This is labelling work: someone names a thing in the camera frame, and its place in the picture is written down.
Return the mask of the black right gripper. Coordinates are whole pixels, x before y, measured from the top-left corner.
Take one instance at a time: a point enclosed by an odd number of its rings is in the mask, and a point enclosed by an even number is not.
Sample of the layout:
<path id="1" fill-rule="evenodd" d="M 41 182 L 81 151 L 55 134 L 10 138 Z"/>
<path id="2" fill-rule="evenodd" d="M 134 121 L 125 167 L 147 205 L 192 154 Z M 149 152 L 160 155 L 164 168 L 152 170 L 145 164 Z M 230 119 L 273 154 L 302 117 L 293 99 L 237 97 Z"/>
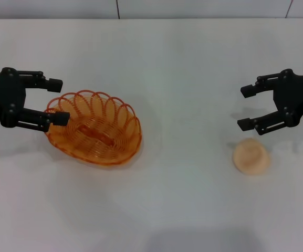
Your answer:
<path id="1" fill-rule="evenodd" d="M 280 73 L 258 76 L 254 85 L 241 87 L 244 98 L 266 91 L 273 92 L 273 101 L 278 111 L 262 117 L 238 120 L 241 130 L 256 130 L 259 135 L 264 135 L 297 126 L 303 116 L 303 76 L 286 69 Z"/>

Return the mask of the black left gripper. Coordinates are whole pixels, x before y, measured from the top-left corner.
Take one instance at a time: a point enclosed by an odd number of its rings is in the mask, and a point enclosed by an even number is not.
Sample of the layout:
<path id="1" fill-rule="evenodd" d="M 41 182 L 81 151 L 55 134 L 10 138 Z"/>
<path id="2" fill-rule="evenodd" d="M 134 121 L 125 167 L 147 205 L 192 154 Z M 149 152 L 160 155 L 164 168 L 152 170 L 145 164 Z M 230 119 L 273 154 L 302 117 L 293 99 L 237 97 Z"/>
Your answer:
<path id="1" fill-rule="evenodd" d="M 51 124 L 66 126 L 69 112 L 42 112 L 25 109 L 25 88 L 46 89 L 60 93 L 63 81 L 46 79 L 42 71 L 17 71 L 3 68 L 0 72 L 0 123 L 6 128 L 20 127 L 48 132 Z"/>

